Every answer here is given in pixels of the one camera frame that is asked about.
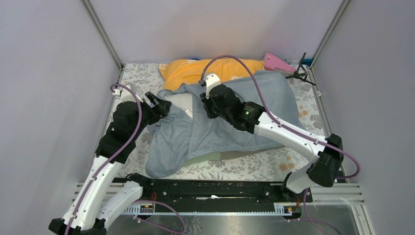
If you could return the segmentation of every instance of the orange cloth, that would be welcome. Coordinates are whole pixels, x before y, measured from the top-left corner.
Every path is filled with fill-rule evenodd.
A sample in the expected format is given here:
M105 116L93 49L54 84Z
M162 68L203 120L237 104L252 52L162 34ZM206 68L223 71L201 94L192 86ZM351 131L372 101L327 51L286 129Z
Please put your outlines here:
M252 73L261 70L263 61L244 60ZM182 83L194 84L200 80L202 71L211 60L175 60L170 64L159 64L159 71L166 81L165 89L177 90ZM236 60L231 58L219 59L209 66L206 73L212 72L219 76L221 82L230 81L240 77L247 77L249 73Z

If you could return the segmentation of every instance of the blue cloth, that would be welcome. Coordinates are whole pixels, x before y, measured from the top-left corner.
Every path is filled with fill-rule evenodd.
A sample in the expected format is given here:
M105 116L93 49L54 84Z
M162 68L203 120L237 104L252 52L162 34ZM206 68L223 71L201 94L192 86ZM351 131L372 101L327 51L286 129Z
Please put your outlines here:
M261 93L268 108L283 120L304 128L299 121L299 113L294 93L285 77L274 71L255 73ZM240 78L224 83L231 88L241 101L261 104L251 77ZM148 129L154 131L145 170L154 178L165 177L178 171L186 160L211 152L255 151L281 147L282 144L266 137L236 130L220 117L209 119L200 101L200 94L206 88L199 84L182 84L175 92L162 90L158 97L182 93L192 94L193 119L183 110L172 105L167 117Z

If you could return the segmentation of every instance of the pink object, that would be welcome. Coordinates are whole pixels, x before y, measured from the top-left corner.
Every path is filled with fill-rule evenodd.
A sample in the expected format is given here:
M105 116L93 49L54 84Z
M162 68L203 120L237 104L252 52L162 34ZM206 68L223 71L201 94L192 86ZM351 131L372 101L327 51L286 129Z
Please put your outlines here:
M295 68L270 53L265 53L264 62L264 69L268 71L280 71L292 74L296 71Z

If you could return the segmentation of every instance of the lavender wall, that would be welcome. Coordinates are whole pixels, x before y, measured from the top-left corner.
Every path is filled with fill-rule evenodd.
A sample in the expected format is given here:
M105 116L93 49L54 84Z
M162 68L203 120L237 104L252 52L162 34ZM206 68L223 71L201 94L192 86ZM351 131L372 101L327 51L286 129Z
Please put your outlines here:
M414 233L414 11L414 0L352 1L315 65L377 235Z
M49 234L86 177L117 68L79 0L2 0L0 32L0 234Z
M126 62L312 57L342 0L92 0Z

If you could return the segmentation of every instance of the patterned tablecloth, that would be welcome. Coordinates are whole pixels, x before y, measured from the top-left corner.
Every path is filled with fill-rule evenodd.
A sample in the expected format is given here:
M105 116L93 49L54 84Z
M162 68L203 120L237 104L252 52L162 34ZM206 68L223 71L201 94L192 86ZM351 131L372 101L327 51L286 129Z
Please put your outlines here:
M127 64L121 83L135 83L138 94L151 91L156 94L163 88L164 80L157 64ZM299 108L300 121L313 133L324 135L323 121L320 117L312 86L298 79L289 79ZM119 104L115 101L113 109ZM144 167L150 151L152 135L145 129L137 139L136 149L118 173L125 177L129 173L145 173ZM286 174L301 168L307 160L287 147L270 149L264 152L225 161L205 161L182 167L171 179L207 179L207 180L253 180L283 181Z

